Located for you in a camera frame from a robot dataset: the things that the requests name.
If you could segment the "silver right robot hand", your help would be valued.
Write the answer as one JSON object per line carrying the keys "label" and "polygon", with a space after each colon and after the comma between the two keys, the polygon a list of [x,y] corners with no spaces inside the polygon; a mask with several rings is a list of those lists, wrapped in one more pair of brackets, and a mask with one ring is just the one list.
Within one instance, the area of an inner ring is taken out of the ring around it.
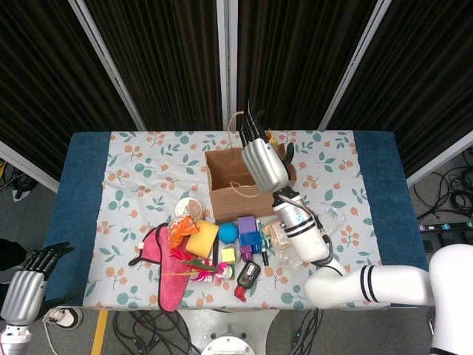
{"label": "silver right robot hand", "polygon": [[294,156],[294,145],[290,142],[285,147],[285,155],[279,155],[278,144],[270,142],[258,118],[251,112],[251,103],[243,113],[239,136],[242,142],[242,159],[260,192],[277,193],[290,186],[289,165]]}

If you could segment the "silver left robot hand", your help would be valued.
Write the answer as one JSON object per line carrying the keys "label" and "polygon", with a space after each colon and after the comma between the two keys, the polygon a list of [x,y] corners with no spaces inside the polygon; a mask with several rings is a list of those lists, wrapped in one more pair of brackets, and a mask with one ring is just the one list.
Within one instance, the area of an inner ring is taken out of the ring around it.
{"label": "silver left robot hand", "polygon": [[63,305],[77,295],[75,289],[60,297],[44,298],[47,281],[57,262],[73,250],[68,242],[62,242],[35,250],[27,257],[24,266],[13,275],[1,309],[1,318],[8,325],[28,326],[51,308]]}

